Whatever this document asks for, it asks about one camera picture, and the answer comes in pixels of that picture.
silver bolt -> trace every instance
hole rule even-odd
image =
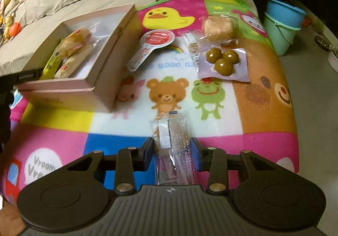
[[[216,182],[214,184],[211,184],[209,186],[209,189],[214,192],[220,192],[226,189],[226,186],[224,184],[220,184],[219,182]]]
[[[128,192],[132,190],[134,187],[131,184],[119,184],[117,186],[117,190],[121,192]]]

pink box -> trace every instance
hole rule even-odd
[[[76,71],[75,76],[67,79],[38,80],[17,85],[29,102],[70,110],[111,111],[124,68],[135,53],[141,37],[141,22],[133,4],[64,21],[39,46],[24,70],[44,67],[60,39],[80,27],[87,28],[95,23],[99,25],[97,32],[104,38],[100,41],[99,51],[91,56],[92,64],[87,71]]]

green bucket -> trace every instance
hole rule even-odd
[[[280,23],[267,13],[265,13],[264,27],[279,56],[285,55],[290,45],[293,44],[296,33],[301,29]]]

cartoon frog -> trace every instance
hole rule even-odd
[[[225,99],[221,80],[216,78],[195,80],[191,97],[198,103],[195,109],[202,109],[201,120],[206,120],[210,113],[214,115],[214,118],[221,119],[218,108],[224,108],[221,102]]]

rainbow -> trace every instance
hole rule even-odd
[[[183,50],[176,45],[169,45],[168,48],[175,51],[177,54],[183,53]]]

